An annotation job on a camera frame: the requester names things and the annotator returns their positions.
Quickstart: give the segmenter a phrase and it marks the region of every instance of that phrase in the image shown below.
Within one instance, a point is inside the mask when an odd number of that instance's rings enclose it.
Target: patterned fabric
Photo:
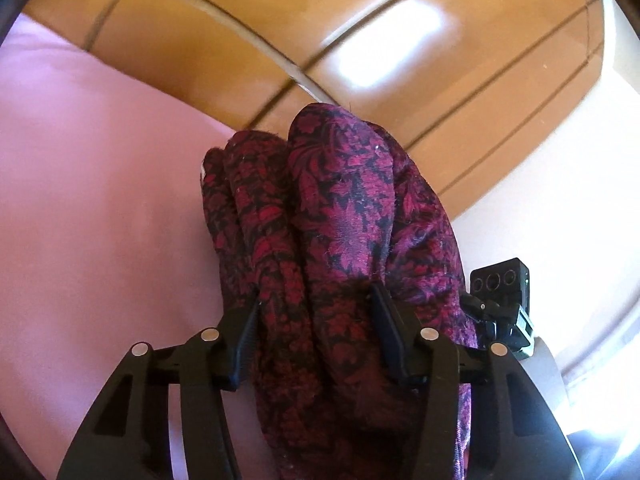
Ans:
[[[340,107],[313,104],[289,139],[238,132],[203,162],[204,211],[225,308],[261,301],[254,383],[284,480],[389,480],[423,392],[392,383],[367,312],[373,279],[425,326],[474,346],[453,231],[398,143]],[[470,392],[460,390],[455,478]]]

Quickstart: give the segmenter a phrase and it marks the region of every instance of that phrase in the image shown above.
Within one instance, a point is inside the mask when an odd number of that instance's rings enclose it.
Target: red floral fabric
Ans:
[[[204,158],[207,226],[225,308],[260,299],[254,384],[284,480],[390,480],[417,394],[392,383],[368,313],[373,279],[420,321],[474,346],[460,309],[449,220],[401,146],[376,124],[313,104],[288,141],[238,132]],[[470,429],[460,389],[455,479]]]

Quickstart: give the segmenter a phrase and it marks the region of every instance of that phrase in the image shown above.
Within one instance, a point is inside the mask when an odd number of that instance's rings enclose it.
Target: purple and black fabric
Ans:
[[[389,379],[367,313],[383,280],[424,326],[474,346],[449,219],[401,146],[343,108],[313,104],[288,141],[238,132],[204,158],[207,226],[225,308],[261,300],[257,411],[283,480],[391,480],[419,396]],[[455,479],[470,392],[460,389]]]

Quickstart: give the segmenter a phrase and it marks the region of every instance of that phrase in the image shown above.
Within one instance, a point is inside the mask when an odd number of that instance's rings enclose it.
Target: white sheet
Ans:
[[[0,412],[47,479],[133,343],[219,319],[198,179],[231,134],[25,16],[0,48]],[[251,391],[225,405],[244,478],[277,478]]]

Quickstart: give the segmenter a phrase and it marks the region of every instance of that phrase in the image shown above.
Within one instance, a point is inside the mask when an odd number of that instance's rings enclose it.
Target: camera lens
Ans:
[[[507,270],[507,272],[504,273],[504,282],[507,285],[511,285],[515,281],[516,281],[516,273],[515,273],[515,271],[514,270]]]
[[[495,290],[500,285],[500,276],[498,274],[489,274],[486,279],[486,288],[489,290]]]

